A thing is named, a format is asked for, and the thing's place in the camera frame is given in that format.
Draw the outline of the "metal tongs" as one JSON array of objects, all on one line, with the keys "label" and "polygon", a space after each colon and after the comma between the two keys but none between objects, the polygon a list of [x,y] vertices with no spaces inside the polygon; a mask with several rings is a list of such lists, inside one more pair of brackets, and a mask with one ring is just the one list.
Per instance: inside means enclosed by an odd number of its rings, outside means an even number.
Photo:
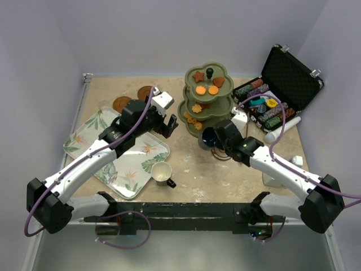
[{"label": "metal tongs", "polygon": [[250,117],[242,109],[234,108],[235,116],[232,118],[233,123],[237,127],[239,132],[242,132],[246,126],[250,123]]}]

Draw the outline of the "dark blue mug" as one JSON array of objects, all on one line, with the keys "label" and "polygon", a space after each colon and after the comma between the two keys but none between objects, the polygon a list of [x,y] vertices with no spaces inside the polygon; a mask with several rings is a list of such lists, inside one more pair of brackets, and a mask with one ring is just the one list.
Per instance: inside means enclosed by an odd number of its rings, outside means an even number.
[{"label": "dark blue mug", "polygon": [[213,127],[205,128],[198,137],[198,145],[202,150],[211,150],[217,145],[218,137]]}]

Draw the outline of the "orange slice cookie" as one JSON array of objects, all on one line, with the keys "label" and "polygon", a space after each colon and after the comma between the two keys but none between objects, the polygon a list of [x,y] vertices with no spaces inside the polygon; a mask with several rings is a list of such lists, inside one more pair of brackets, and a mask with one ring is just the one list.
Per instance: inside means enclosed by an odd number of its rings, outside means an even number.
[{"label": "orange slice cookie", "polygon": [[197,120],[192,118],[192,117],[188,117],[187,122],[190,123],[190,124],[195,124],[195,123],[197,123]]},{"label": "orange slice cookie", "polygon": [[198,122],[194,123],[194,127],[196,130],[202,130],[203,125],[201,122],[198,121]]}]

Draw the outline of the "orange flower cookie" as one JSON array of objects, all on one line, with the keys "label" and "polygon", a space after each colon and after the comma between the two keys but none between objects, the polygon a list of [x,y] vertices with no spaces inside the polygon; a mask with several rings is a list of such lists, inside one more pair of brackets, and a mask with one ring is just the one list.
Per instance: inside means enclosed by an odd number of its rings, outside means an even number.
[{"label": "orange flower cookie", "polygon": [[195,104],[192,106],[192,111],[194,113],[200,113],[202,111],[202,106],[200,104]]}]

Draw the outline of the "dark star cookie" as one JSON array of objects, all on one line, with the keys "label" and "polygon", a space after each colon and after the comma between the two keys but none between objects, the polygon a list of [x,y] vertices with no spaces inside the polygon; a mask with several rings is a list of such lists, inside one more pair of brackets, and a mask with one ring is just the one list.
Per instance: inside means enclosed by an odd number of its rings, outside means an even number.
[{"label": "dark star cookie", "polygon": [[200,71],[196,71],[193,75],[192,78],[195,80],[196,83],[198,82],[203,82],[204,80],[204,72],[200,72]]},{"label": "dark star cookie", "polygon": [[210,105],[209,104],[200,104],[201,108],[204,109],[209,109]]}]

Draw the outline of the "dark grey mug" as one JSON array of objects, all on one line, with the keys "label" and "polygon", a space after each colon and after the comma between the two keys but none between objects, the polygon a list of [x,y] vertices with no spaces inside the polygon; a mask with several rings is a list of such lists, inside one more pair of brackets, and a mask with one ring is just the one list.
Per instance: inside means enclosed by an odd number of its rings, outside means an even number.
[{"label": "dark grey mug", "polygon": [[172,189],[177,186],[177,184],[171,179],[172,168],[165,161],[156,162],[152,166],[151,177],[155,180],[155,183],[158,186],[168,186]]}]

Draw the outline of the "brown saucer back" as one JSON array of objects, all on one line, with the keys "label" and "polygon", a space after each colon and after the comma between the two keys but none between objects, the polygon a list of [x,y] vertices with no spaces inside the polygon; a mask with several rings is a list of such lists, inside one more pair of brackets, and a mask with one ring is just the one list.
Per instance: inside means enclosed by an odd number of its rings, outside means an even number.
[{"label": "brown saucer back", "polygon": [[146,97],[149,96],[151,90],[152,86],[142,86],[137,92],[138,99],[145,101]]}]

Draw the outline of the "round orange cookie front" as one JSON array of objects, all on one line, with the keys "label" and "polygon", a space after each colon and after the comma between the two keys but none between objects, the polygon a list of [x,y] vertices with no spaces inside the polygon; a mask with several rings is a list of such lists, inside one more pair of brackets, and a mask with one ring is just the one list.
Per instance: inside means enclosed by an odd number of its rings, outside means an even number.
[{"label": "round orange cookie front", "polygon": [[210,95],[217,95],[218,92],[219,92],[219,88],[217,86],[214,86],[214,85],[210,86],[208,88],[208,92],[209,92]]}]

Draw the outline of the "heart cookie light brown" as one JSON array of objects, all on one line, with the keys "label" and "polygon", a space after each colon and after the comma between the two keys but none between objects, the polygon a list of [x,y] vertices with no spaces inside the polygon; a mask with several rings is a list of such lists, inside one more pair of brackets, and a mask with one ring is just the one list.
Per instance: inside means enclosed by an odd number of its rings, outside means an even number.
[{"label": "heart cookie light brown", "polygon": [[215,77],[215,78],[213,78],[213,84],[214,84],[214,86],[216,86],[218,88],[221,88],[224,82],[225,82],[224,77]]}]

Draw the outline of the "leaf pattern serving tray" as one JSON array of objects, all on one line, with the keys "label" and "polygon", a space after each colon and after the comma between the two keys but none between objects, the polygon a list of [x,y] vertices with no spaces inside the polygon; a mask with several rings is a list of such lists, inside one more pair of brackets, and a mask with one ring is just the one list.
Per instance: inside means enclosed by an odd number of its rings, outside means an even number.
[{"label": "leaf pattern serving tray", "polygon": [[[118,116],[120,113],[110,107],[99,109],[66,139],[63,144],[64,152],[73,159],[78,158]],[[120,197],[130,200],[151,179],[154,163],[165,161],[169,154],[170,148],[165,142],[146,133],[138,137],[135,146],[120,158],[97,171],[95,177]]]}]

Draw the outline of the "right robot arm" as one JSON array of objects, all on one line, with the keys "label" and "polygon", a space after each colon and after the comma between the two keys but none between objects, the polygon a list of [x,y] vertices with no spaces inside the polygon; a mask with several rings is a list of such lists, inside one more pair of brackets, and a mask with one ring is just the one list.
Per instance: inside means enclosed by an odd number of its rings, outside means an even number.
[{"label": "right robot arm", "polygon": [[216,145],[232,160],[259,170],[280,182],[295,196],[264,193],[251,208],[252,217],[259,222],[270,216],[285,216],[301,220],[316,233],[325,233],[345,209],[336,178],[320,177],[281,158],[254,137],[243,138],[231,120],[215,124]]}]

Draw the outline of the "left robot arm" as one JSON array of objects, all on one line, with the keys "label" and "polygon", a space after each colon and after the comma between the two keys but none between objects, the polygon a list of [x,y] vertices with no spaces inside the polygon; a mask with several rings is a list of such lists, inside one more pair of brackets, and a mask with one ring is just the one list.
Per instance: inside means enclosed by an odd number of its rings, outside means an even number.
[{"label": "left robot arm", "polygon": [[169,138],[178,126],[175,115],[171,115],[167,124],[164,123],[165,111],[171,104],[172,101],[169,101],[160,105],[155,98],[131,100],[121,115],[112,120],[80,157],[43,181],[32,179],[27,184],[29,215],[24,225],[25,236],[39,233],[29,232],[32,218],[41,224],[41,230],[50,234],[59,232],[78,218],[100,217],[103,221],[112,221],[119,208],[110,195],[97,192],[94,196],[74,202],[73,194],[96,172],[129,151],[143,134],[154,131]]}]

